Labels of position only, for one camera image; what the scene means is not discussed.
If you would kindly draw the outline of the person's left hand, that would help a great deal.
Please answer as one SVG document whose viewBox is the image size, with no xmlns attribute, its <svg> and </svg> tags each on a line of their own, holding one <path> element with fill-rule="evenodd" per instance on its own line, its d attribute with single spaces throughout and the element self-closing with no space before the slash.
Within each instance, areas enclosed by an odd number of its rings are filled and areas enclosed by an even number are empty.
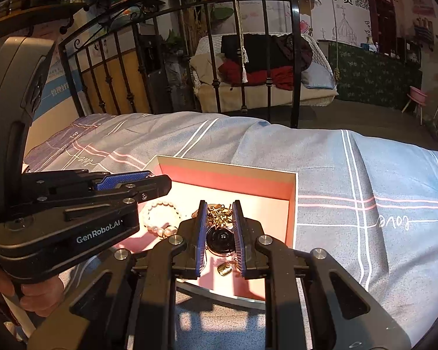
<svg viewBox="0 0 438 350">
<path fill-rule="evenodd" d="M 37 316 L 46 318 L 64 299 L 64 284 L 58 276 L 36 284 L 21 286 L 22 298 L 20 306 L 25 311 L 34 312 Z M 15 288 L 7 274 L 0 268 L 0 293 L 13 297 Z"/>
</svg>

